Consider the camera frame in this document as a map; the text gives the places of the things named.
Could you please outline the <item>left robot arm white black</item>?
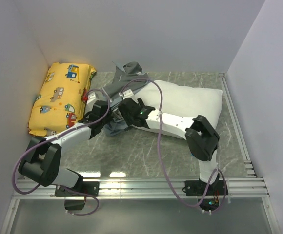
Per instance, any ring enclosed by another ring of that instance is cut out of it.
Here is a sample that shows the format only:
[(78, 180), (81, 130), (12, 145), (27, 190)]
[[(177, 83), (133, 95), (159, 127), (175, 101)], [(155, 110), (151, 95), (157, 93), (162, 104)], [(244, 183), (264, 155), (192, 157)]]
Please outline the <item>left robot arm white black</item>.
[(35, 136), (16, 168), (18, 172), (41, 186), (65, 186), (72, 196), (83, 192), (82, 176), (60, 166), (61, 155), (69, 148), (90, 140), (112, 120), (109, 101), (98, 100), (92, 110), (72, 127), (48, 137)]

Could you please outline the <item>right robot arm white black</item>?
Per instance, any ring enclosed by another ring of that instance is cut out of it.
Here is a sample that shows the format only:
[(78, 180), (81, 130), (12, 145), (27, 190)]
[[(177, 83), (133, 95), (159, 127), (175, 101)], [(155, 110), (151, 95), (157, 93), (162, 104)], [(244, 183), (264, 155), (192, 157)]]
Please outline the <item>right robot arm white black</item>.
[(191, 155), (199, 162), (200, 188), (206, 195), (217, 190), (219, 180), (216, 153), (219, 135), (206, 117), (180, 117), (126, 98), (118, 109), (128, 126), (161, 131), (169, 136), (185, 139)]

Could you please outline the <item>blue-grey pillowcase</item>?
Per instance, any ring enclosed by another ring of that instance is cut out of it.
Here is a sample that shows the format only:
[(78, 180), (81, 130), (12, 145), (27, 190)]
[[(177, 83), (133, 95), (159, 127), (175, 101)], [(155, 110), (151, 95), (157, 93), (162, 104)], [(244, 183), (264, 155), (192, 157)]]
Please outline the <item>blue-grey pillowcase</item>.
[(116, 64), (112, 82), (103, 87), (111, 102), (111, 110), (113, 111), (111, 122), (104, 126), (104, 132), (108, 137), (115, 136), (128, 128), (118, 110), (118, 105), (124, 96), (121, 92), (131, 90), (133, 94), (136, 94), (148, 84), (148, 79), (149, 75), (143, 71), (138, 62), (129, 62), (123, 66)]

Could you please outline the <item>white pillow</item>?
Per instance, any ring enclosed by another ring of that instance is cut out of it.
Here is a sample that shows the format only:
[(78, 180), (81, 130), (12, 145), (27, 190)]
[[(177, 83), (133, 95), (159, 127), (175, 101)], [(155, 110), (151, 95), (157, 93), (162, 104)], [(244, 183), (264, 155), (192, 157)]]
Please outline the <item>white pillow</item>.
[[(163, 94), (162, 111), (180, 117), (202, 115), (216, 129), (222, 111), (223, 90), (179, 86), (167, 81), (156, 80)], [(160, 93), (153, 83), (144, 86), (135, 95), (147, 106), (159, 109)]]

